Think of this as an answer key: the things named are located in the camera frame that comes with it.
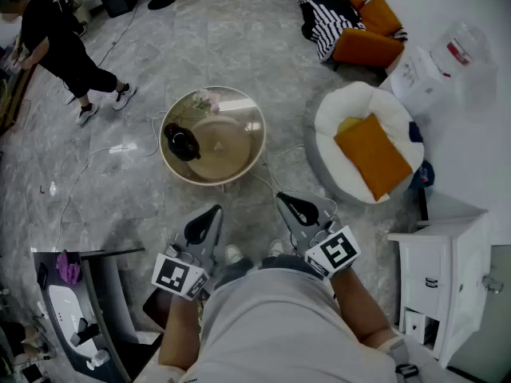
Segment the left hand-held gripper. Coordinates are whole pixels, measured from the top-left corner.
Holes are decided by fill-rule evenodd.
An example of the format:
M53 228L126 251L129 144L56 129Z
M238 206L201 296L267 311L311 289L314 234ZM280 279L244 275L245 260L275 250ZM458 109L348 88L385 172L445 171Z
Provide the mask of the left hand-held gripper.
M197 298L216 267L223 209L202 207L182 218L166 250L156 257L152 284L184 299Z

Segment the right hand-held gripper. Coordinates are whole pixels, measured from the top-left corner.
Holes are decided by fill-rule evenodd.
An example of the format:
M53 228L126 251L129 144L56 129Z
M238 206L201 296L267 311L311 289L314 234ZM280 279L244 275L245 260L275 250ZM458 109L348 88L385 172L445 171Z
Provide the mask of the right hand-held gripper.
M280 191L276 206L298 255L324 278L349 267L361 254L348 226L330 200L309 192Z

